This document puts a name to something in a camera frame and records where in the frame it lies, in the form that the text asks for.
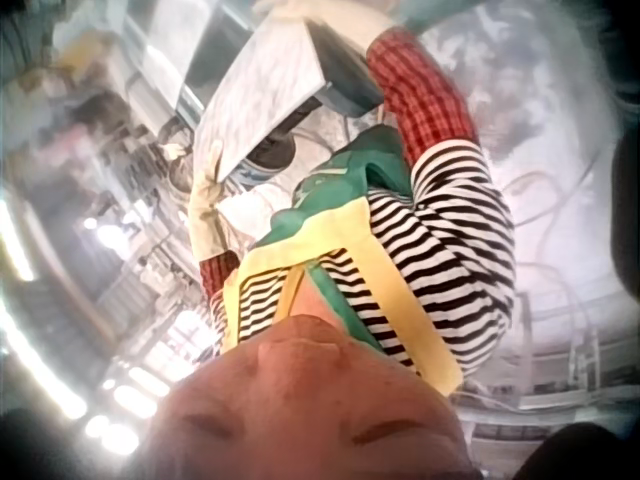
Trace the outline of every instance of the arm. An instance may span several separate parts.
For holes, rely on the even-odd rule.
[[[207,294],[208,300],[211,300],[222,289],[225,280],[239,266],[240,261],[232,251],[224,252],[221,255],[200,262],[202,287]]]
[[[222,195],[221,185],[214,180],[221,153],[220,142],[212,145],[209,166],[194,179],[189,199],[191,248],[200,264],[202,286],[209,301],[220,291],[225,280],[240,263],[234,252],[227,251],[220,215],[215,208]]]
[[[409,32],[384,32],[370,46],[367,62],[385,106],[396,115],[410,167],[440,142],[477,142],[464,100]]]
[[[274,0],[264,0],[271,5]],[[413,167],[432,146],[450,139],[476,141],[465,102],[408,31],[385,14],[350,0],[280,3],[273,15],[307,18],[337,32],[367,56],[387,109],[396,114],[406,158]]]

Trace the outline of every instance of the white glove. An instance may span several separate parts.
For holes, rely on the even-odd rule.
[[[227,250],[220,215],[215,208],[222,196],[222,185],[215,180],[221,156],[222,142],[218,140],[211,145],[207,168],[194,178],[189,198],[189,236],[193,256],[198,262]]]
[[[283,20],[312,20],[326,24],[362,55],[393,20],[372,7],[350,0],[259,0],[256,12],[272,11]]]

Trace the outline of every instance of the striped shirt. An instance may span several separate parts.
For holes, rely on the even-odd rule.
[[[371,189],[371,230],[420,300],[463,373],[477,369],[509,325],[513,238],[509,210],[468,140],[432,147],[412,172],[413,198]],[[318,259],[387,355],[413,368],[346,250]],[[269,328],[288,269],[251,277],[240,294],[239,339]],[[226,326],[220,299],[216,329]]]
[[[509,209],[491,182],[464,101],[419,43],[393,29],[374,42],[367,60],[387,110],[396,114],[413,192],[405,197],[369,190],[371,230],[469,374],[491,355],[510,324]],[[384,352],[414,369],[347,251],[330,252],[318,263]],[[240,342],[269,328],[287,272],[264,272],[245,282]],[[208,293],[219,351],[227,319],[221,292]]]

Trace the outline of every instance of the hand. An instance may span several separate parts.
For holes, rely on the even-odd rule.
[[[222,142],[216,140],[211,145],[208,164],[193,180],[189,199],[189,236],[197,261],[213,258],[227,249],[220,216],[215,208],[222,197],[222,185],[216,182],[221,157]]]

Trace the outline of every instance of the person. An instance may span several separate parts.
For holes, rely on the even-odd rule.
[[[269,3],[366,55],[399,132],[314,170],[242,262],[219,247],[214,145],[189,230],[218,340],[159,407],[140,478],[482,478],[446,397],[509,326],[514,241],[465,103],[383,14]]]

